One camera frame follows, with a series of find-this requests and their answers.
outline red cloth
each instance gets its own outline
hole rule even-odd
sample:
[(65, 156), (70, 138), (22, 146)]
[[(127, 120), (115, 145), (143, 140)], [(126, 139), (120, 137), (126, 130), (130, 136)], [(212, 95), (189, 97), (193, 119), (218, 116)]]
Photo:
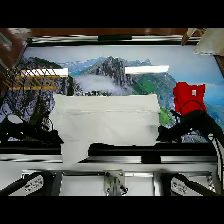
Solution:
[(205, 84), (188, 85), (186, 82), (178, 82), (173, 88), (174, 104), (176, 112), (186, 115), (194, 110), (206, 110), (204, 104)]

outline sky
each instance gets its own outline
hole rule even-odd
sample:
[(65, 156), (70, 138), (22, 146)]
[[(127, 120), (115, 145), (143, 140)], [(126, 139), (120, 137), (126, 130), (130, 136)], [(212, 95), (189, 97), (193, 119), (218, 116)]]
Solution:
[(213, 56), (197, 55), (194, 46), (69, 46), (27, 48), (24, 57), (39, 57), (52, 62), (86, 61), (98, 57), (126, 60), (149, 59), (152, 65), (169, 65), (168, 73), (177, 82), (206, 84), (206, 99), (224, 99), (224, 78)]

